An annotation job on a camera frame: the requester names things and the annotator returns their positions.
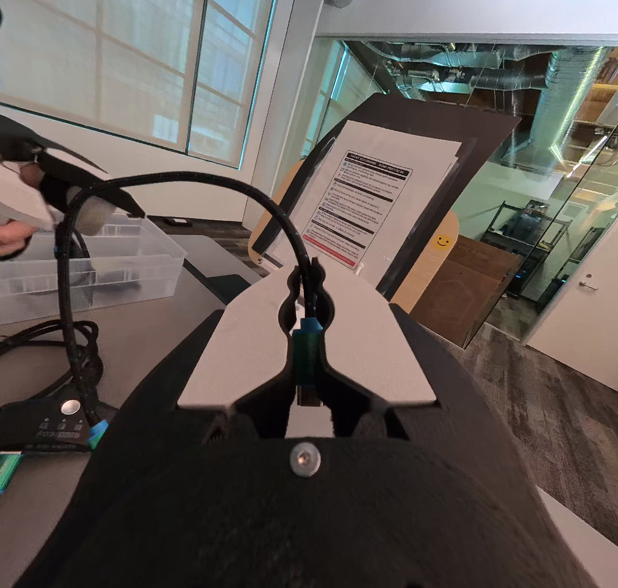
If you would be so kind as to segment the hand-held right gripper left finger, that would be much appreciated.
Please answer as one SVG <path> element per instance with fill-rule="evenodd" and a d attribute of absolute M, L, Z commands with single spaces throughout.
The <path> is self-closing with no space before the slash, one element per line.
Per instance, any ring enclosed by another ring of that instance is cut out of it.
<path fill-rule="evenodd" d="M 177 402 L 187 409 L 228 410 L 291 366 L 298 327 L 297 267 L 260 279 L 226 306 Z"/>

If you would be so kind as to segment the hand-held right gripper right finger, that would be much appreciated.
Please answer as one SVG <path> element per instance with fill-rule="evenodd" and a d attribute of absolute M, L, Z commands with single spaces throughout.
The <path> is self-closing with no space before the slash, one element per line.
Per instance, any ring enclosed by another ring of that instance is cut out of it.
<path fill-rule="evenodd" d="M 321 401 L 331 409 L 421 407 L 437 397 L 388 301 L 364 278 L 312 260 Z"/>

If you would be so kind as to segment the black hdmi switch box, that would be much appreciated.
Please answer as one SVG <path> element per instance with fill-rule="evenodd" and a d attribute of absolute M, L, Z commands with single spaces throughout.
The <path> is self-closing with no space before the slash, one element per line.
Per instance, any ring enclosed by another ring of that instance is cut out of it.
<path fill-rule="evenodd" d="M 1 451 L 88 453 L 89 424 L 76 398 L 38 398 L 1 409 Z"/>

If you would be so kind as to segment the person's left hand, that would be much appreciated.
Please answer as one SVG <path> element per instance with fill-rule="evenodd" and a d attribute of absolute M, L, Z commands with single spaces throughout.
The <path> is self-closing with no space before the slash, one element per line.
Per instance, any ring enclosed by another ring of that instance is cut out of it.
<path fill-rule="evenodd" d="M 29 187 L 39 190 L 44 173 L 37 163 L 19 165 L 20 179 Z M 17 257 L 23 252 L 32 236 L 36 233 L 34 227 L 23 221 L 9 221 L 1 226 L 1 261 Z"/>

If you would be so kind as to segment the brown cardboard box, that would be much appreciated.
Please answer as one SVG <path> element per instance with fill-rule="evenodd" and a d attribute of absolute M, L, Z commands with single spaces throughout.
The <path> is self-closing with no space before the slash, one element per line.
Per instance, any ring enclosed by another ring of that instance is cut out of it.
<path fill-rule="evenodd" d="M 522 261 L 521 255 L 460 235 L 410 317 L 453 345 L 465 348 Z"/>

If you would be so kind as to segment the clear plastic bin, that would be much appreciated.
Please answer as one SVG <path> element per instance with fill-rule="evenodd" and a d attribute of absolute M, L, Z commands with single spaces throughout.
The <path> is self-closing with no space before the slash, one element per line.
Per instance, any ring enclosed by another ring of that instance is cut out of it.
<path fill-rule="evenodd" d="M 54 231 L 38 231 L 25 252 L 1 262 L 1 324 L 59 316 L 55 244 Z M 72 310 L 171 297 L 185 256 L 149 219 L 118 211 L 96 236 L 72 237 Z"/>

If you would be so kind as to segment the framed glass window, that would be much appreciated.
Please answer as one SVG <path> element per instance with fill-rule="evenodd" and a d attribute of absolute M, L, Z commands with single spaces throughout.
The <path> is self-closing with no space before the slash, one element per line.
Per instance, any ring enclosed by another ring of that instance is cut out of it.
<path fill-rule="evenodd" d="M 239 168 L 277 0 L 1 0 L 1 104 Z"/>

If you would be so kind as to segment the wooden instruction board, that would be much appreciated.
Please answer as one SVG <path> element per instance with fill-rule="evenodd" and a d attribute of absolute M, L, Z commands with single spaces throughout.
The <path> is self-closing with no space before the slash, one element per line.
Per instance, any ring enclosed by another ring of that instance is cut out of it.
<path fill-rule="evenodd" d="M 405 284 L 455 201 L 518 116 L 375 93 L 282 184 L 281 207 L 310 258 L 356 273 L 408 306 Z"/>

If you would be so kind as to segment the white door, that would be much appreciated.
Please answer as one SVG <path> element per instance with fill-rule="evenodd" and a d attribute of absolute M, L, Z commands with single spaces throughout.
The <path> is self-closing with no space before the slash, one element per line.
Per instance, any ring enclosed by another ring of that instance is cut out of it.
<path fill-rule="evenodd" d="M 617 220 L 544 309 L 523 344 L 617 390 Z"/>

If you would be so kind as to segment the green cardboard box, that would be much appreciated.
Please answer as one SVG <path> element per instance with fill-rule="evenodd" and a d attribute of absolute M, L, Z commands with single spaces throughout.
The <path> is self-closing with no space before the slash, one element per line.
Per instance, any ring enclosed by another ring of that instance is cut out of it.
<path fill-rule="evenodd" d="M 1 452 L 1 482 L 0 493 L 1 495 L 7 489 L 11 483 L 12 477 L 18 469 L 23 454 L 19 451 L 2 451 Z"/>

